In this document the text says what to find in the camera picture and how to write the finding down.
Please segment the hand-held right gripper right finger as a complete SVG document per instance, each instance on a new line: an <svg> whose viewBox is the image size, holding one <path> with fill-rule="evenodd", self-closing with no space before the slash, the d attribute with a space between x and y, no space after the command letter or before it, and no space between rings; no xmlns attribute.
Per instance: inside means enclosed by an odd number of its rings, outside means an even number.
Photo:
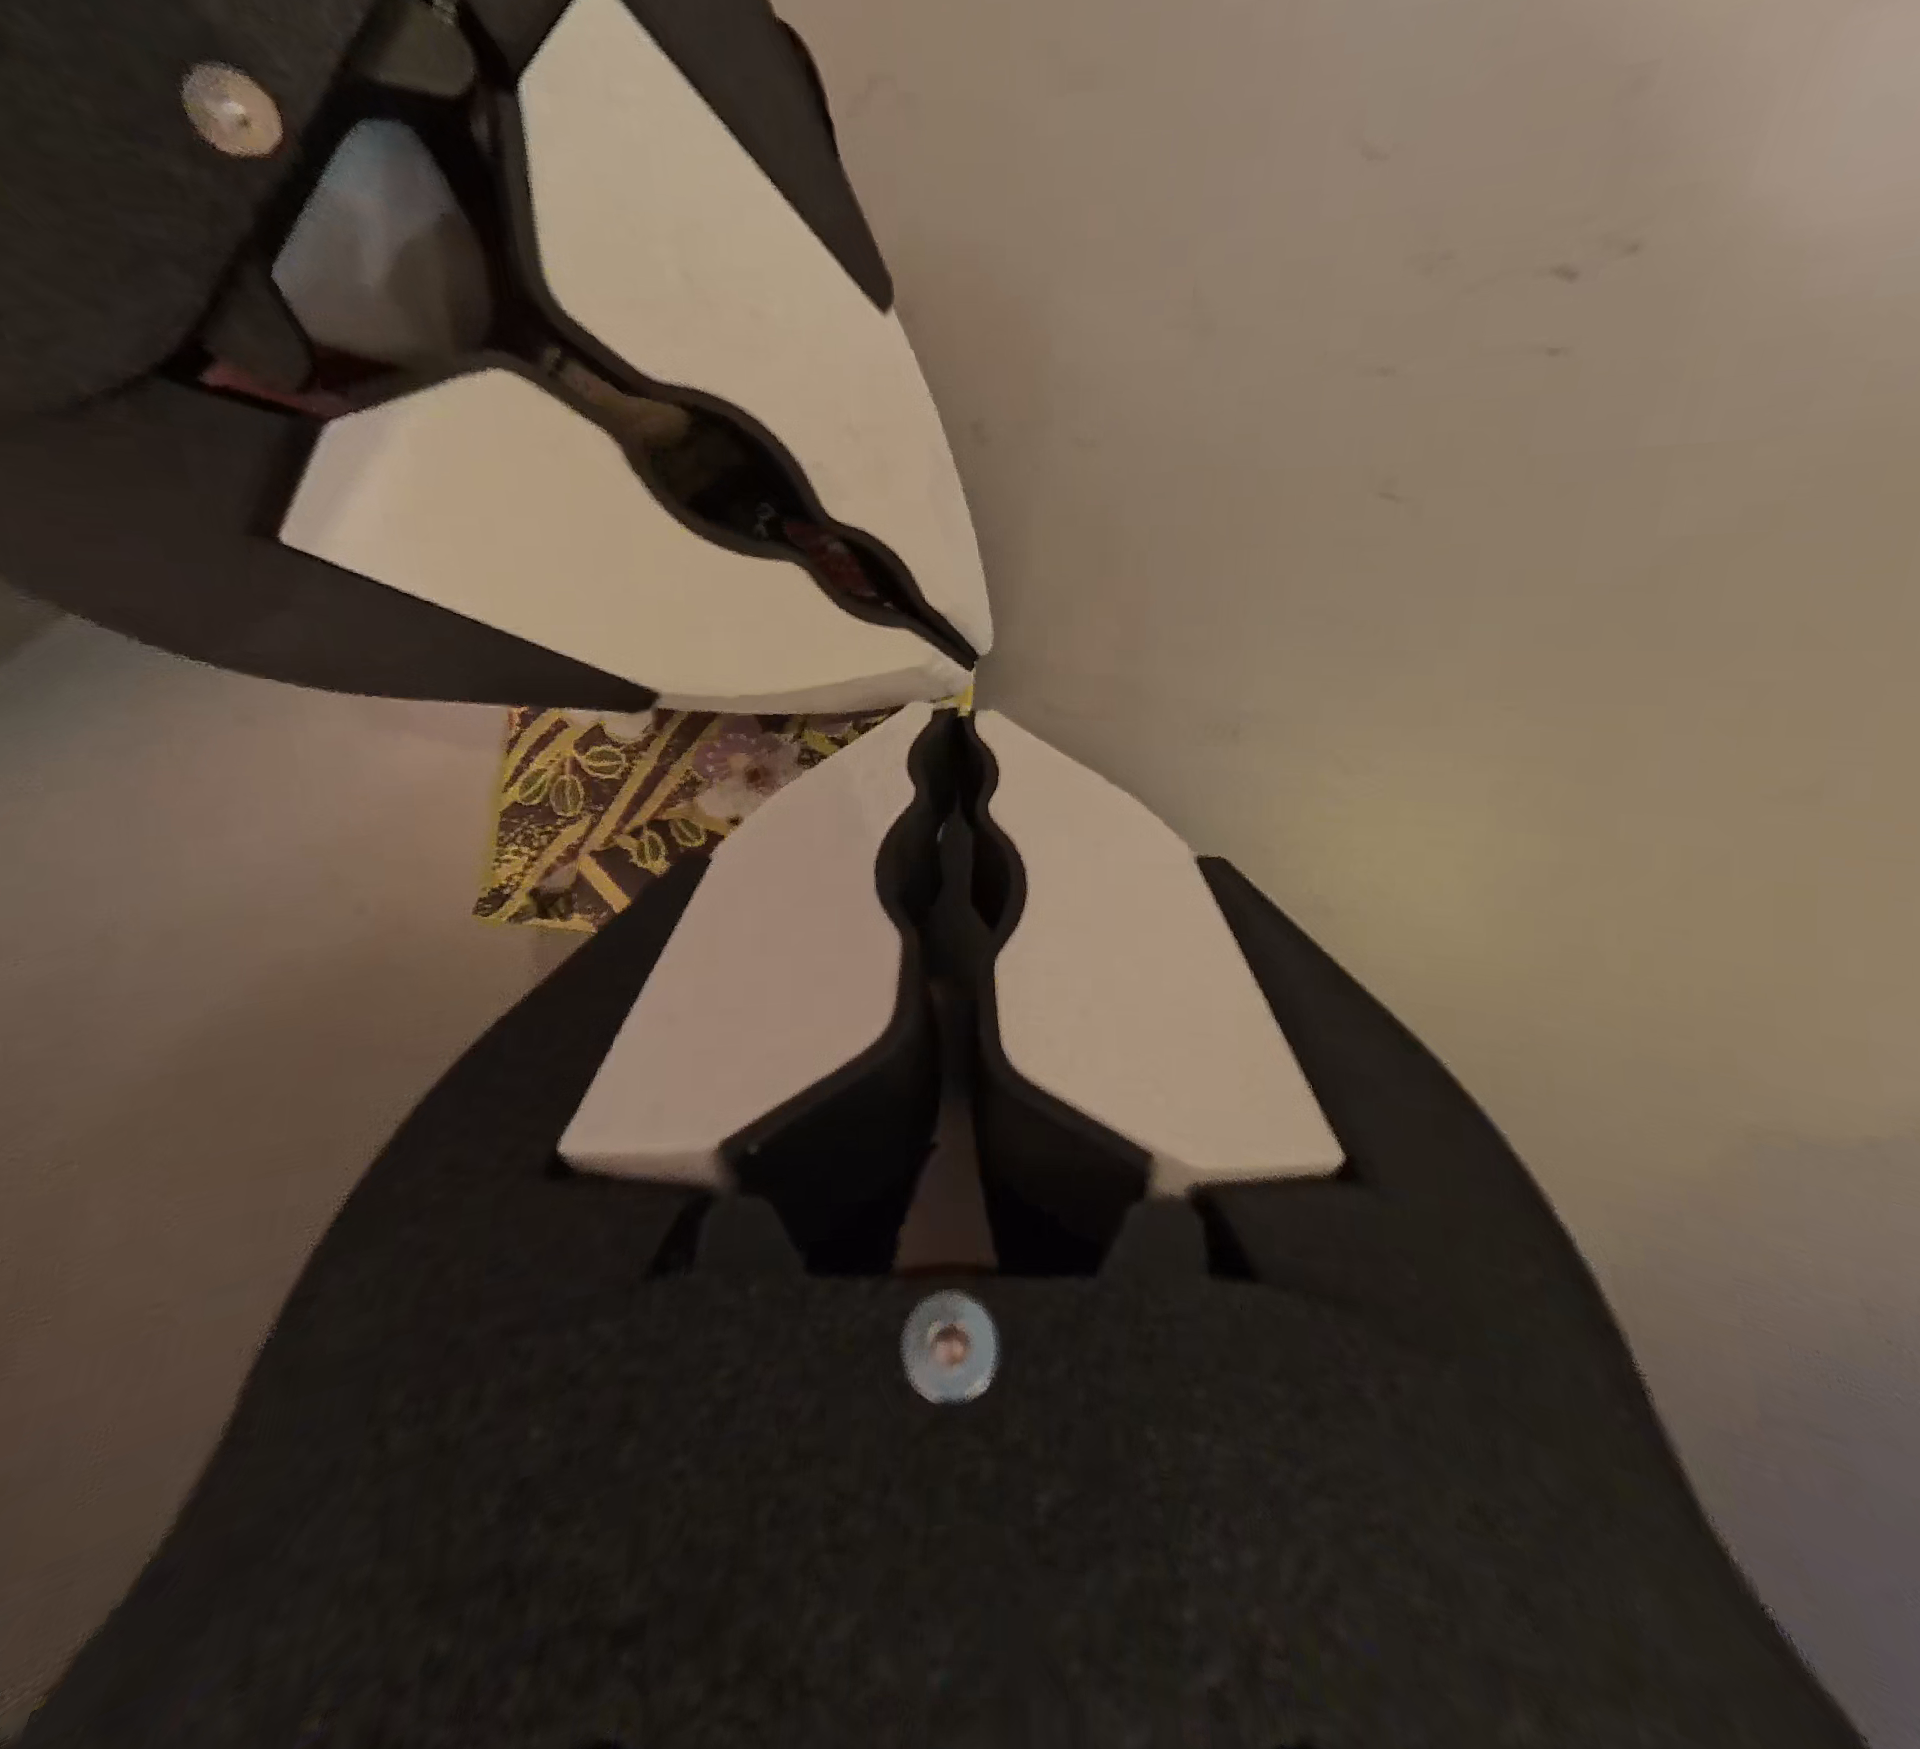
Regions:
<svg viewBox="0 0 1920 1749"><path fill-rule="evenodd" d="M1345 1156L1207 875L1156 812L988 711L972 844L972 1133L998 1265L1090 1274L1129 1214Z"/></svg>

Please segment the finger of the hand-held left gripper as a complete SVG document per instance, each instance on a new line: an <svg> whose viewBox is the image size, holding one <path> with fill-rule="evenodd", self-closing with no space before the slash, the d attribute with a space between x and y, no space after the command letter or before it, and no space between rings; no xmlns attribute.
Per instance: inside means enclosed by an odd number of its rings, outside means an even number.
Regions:
<svg viewBox="0 0 1920 1749"><path fill-rule="evenodd" d="M515 84L539 275L663 388L754 419L973 653L994 644L967 499L893 311L853 282L622 0L569 0Z"/></svg>
<svg viewBox="0 0 1920 1749"><path fill-rule="evenodd" d="M803 565L702 537L605 427L503 366L326 422L277 537L661 707L837 715L967 684L921 633L840 606Z"/></svg>

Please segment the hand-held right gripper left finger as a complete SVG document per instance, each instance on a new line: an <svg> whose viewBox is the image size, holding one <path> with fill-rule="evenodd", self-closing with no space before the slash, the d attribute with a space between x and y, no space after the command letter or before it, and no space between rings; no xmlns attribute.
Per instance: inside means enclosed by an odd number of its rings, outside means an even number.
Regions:
<svg viewBox="0 0 1920 1749"><path fill-rule="evenodd" d="M941 1104L951 741L951 708L897 711L713 850L557 1138L571 1175L758 1200L811 1270L893 1269Z"/></svg>

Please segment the green floral origami paper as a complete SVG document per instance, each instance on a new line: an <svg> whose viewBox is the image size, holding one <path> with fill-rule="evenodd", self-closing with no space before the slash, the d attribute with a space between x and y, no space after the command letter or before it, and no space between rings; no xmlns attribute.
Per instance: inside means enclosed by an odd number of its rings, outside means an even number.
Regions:
<svg viewBox="0 0 1920 1749"><path fill-rule="evenodd" d="M510 708L472 917L591 934L895 715Z"/></svg>

